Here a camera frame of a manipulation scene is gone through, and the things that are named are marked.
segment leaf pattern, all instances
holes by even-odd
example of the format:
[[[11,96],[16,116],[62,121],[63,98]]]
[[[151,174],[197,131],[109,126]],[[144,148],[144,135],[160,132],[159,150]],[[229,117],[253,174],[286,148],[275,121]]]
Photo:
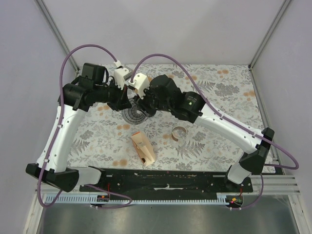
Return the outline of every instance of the leaf pattern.
[[[114,66],[106,65],[110,73]],[[220,110],[263,129],[260,112],[247,66],[185,65],[203,94]],[[183,91],[195,91],[183,71],[172,64],[141,65],[139,72],[151,78],[166,74]],[[129,89],[128,96],[135,94]],[[188,129],[186,144],[176,146],[171,129],[178,124]],[[150,140],[156,161],[143,167],[131,141],[131,135],[142,131]],[[71,146],[68,164],[72,167],[227,171],[241,156],[242,150],[215,132],[180,121],[167,112],[158,111],[140,125],[127,124],[121,112],[104,103],[95,103],[79,126]],[[271,155],[266,163],[272,163]],[[274,172],[265,167],[263,172]]]

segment gray floor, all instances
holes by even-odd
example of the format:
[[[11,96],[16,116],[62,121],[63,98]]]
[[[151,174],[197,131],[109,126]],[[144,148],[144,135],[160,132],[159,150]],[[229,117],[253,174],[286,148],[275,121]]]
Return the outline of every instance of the gray floor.
[[[246,197],[245,204],[254,197]],[[38,234],[298,234],[287,197],[263,197],[245,211],[221,206],[134,205],[95,210],[55,204],[44,211]]]

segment brown paper bag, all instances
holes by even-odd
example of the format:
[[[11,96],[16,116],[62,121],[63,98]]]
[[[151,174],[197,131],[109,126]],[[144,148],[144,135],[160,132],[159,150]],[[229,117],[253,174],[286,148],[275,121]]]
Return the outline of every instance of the brown paper bag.
[[[156,156],[148,138],[142,132],[137,132],[131,136],[131,139],[143,165],[149,166],[154,163]]]

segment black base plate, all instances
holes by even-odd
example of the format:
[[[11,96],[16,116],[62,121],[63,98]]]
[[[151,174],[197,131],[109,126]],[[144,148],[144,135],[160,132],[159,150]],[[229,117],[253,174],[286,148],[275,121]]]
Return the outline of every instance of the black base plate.
[[[243,186],[229,189],[223,182],[225,173],[151,171],[100,169],[99,183],[95,186],[131,197],[133,200],[203,200],[216,199],[216,193],[253,192],[250,178],[243,181]],[[174,190],[155,188],[183,188]],[[87,186],[81,186],[81,192],[98,192]],[[120,200],[111,196],[111,200]]]

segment white wall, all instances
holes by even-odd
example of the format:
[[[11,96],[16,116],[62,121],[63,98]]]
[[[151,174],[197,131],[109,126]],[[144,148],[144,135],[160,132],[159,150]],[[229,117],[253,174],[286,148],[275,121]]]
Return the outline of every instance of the white wall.
[[[292,172],[312,217],[312,1],[292,1],[254,68],[275,140],[299,161]]]
[[[1,0],[0,31],[0,233],[19,234],[36,185],[25,168],[51,131],[65,55],[33,0]]]
[[[44,0],[70,49],[96,43],[123,63],[249,64],[283,0]],[[96,49],[74,55],[111,63]],[[149,63],[168,63],[164,58]]]

